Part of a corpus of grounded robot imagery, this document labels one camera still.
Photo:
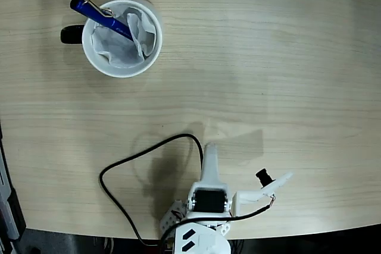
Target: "wood grain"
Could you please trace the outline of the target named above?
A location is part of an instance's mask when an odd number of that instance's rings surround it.
[[[112,79],[60,43],[85,20],[70,0],[0,0],[0,119],[28,227],[134,237],[98,174],[184,131],[218,144],[234,192],[259,188],[264,167],[295,173],[271,211],[229,238],[381,222],[379,0],[149,1],[165,24],[161,55]],[[157,238],[158,219],[198,178],[196,147],[182,139],[105,181]]]

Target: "pen clip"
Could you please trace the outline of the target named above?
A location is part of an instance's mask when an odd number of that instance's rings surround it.
[[[85,0],[85,3],[88,3],[91,6],[93,6],[94,9],[97,10],[97,12],[101,13],[104,17],[113,18],[113,16],[114,16],[114,13],[109,8],[100,8],[94,2],[92,2],[91,0]]]

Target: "white tissue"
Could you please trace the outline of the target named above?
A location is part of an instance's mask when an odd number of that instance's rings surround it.
[[[148,15],[138,8],[118,5],[111,8],[114,17],[128,24],[133,42],[109,28],[96,24],[92,34],[95,52],[108,58],[113,67],[128,68],[144,62],[152,54],[156,28]]]

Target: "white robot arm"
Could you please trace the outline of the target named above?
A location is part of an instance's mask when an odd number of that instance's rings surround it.
[[[265,196],[274,199],[275,190],[284,185],[292,173],[272,180],[263,169],[257,177],[263,185],[262,189],[238,191],[232,197],[228,185],[222,183],[218,176],[217,147],[213,143],[207,144],[200,181],[193,183],[187,202],[175,201],[160,222],[163,233],[179,221],[183,223],[171,234],[172,237],[174,235],[173,253],[230,254],[230,244],[224,237],[230,230],[230,210],[234,217],[238,217],[241,204],[254,203]],[[184,223],[187,219],[197,222]]]

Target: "mug handle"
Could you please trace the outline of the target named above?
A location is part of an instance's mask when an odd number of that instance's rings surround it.
[[[82,44],[82,31],[85,25],[67,26],[61,30],[63,44]]]

